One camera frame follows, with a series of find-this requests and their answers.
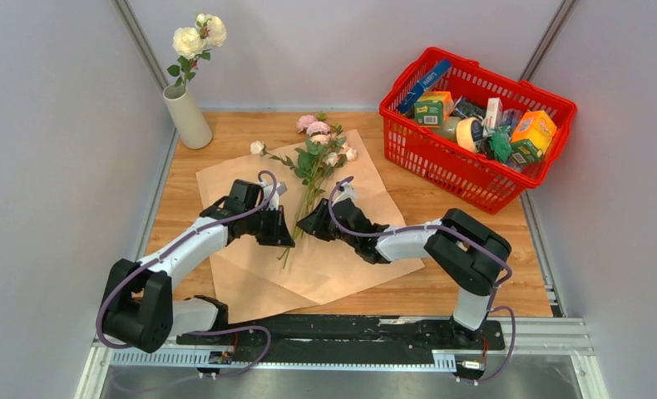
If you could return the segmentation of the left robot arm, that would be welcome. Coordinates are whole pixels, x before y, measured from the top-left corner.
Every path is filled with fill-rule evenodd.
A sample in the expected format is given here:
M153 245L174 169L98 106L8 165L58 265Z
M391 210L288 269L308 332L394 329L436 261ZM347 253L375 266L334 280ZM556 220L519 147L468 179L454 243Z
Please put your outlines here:
M199 333L208 343L224 342L227 307L197 295L175 301L180 282L212 254L245 235L260 246L295 245L280 203L285 183L262 170L258 181L235 180L230 192L200 212L182 234L138 260L120 259L111 267L96 316L96 334L114 349L157 351L170 337Z

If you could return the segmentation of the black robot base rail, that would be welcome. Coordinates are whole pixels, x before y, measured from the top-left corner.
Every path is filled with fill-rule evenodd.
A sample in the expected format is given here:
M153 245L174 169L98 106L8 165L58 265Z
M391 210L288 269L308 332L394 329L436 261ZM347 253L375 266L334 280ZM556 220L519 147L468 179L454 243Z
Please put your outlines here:
M482 359L488 350L508 347L497 321L469 333L449 318L283 314L220 329L220 336L185 334L175 341L222 346L236 362L346 366L427 365L435 350L473 352Z

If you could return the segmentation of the pink and white flower bunch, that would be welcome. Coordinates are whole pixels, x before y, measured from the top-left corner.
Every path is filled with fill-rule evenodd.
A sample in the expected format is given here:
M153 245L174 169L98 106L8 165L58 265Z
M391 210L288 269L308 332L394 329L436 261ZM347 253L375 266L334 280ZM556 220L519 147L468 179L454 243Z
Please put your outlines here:
M304 145L297 147L295 160L288 156L273 155L273 160L287 166L300 179L304 190L300 197L295 220L307 216L317 198L324 192L322 185L335 171L358 158L358 152L348 143L340 124L330 125L320 111L315 115L301 116L297 131L305 135Z

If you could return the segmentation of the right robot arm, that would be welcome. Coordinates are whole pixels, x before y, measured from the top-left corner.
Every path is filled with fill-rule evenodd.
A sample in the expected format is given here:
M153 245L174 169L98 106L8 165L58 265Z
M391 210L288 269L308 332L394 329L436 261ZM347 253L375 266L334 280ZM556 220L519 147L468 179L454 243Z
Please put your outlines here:
M425 224L393 226L372 222L350 199L322 199L298 226L316 239L343 241L369 264L433 259L459 287L450 326L459 347L482 339L492 296L512 275L508 241L460 209Z

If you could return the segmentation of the white rose stem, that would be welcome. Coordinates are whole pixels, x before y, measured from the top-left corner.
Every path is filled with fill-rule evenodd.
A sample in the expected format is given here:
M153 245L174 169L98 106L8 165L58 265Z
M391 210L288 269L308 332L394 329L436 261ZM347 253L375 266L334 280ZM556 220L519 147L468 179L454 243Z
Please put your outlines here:
M172 46L178 55L176 63L167 68L175 78L174 86L187 87L198 70L200 60L209 61L211 51L221 47L227 38L227 29L220 17L199 13L193 27L180 27L173 34Z

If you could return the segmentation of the small white bud stem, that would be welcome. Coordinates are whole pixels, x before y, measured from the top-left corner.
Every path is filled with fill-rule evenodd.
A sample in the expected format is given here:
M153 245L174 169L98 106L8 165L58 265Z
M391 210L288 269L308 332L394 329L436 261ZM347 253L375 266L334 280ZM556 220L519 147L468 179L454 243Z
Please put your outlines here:
M285 165L288 168L290 168L291 170L294 170L294 169L297 168L295 163L288 156L282 157L282 156L271 153L268 150L267 145L261 140L255 140L255 141L251 142L250 145L249 145L249 150L250 150L250 153L252 155L267 157L271 160L278 161L282 165Z

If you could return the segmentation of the pink wrapping paper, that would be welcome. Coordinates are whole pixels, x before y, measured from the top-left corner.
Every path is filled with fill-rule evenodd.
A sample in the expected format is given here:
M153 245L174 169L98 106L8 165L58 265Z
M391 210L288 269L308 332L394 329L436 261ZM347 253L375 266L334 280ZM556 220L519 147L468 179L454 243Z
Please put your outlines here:
M331 190L336 181L352 176L358 195L354 203L372 222L403 225L404 218L358 131L348 131L346 136L349 145L357 150L358 158L335 172L323 189ZM286 184L287 191L280 202L292 228L304 187L287 167L257 155L226 160L197 172L202 205L207 207L227 195L237 179L256 181L260 170L271 171L278 181ZM295 243L287 261L279 257L281 248L260 246L248 235L210 257L215 296L228 305L230 322L324 305L424 267L421 259L369 264L340 240L325 242L303 235Z

